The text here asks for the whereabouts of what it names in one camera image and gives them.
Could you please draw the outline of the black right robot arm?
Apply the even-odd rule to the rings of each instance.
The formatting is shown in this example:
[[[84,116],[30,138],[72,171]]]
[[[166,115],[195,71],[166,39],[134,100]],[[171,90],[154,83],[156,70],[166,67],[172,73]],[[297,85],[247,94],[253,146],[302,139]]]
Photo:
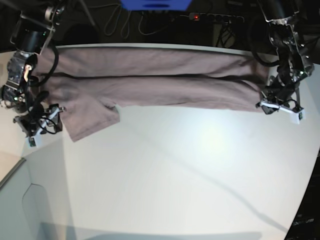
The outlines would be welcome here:
[[[59,105],[44,107],[49,96],[44,90],[33,94],[32,90],[47,83],[59,63],[59,53],[52,38],[65,10],[64,0],[41,1],[33,5],[27,0],[2,0],[1,4],[20,12],[10,42],[16,51],[7,63],[7,80],[0,88],[0,103],[17,113],[17,123],[27,137],[41,134],[55,135],[62,130]],[[38,64],[38,56],[46,49],[53,51],[53,64],[41,80],[32,72]]]

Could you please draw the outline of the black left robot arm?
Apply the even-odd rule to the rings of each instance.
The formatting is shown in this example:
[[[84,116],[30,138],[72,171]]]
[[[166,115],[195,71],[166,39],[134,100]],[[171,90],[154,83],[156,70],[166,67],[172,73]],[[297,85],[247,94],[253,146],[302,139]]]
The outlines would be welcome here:
[[[254,58],[265,67],[277,68],[277,74],[269,77],[261,91],[262,99],[256,106],[267,115],[283,111],[300,122],[305,117],[305,110],[301,107],[299,87],[301,81],[312,75],[314,64],[309,60],[307,44],[295,29],[299,9],[294,0],[259,0],[257,3],[268,23],[269,41],[276,50],[278,60],[262,60],[252,42],[251,33],[247,33]]]

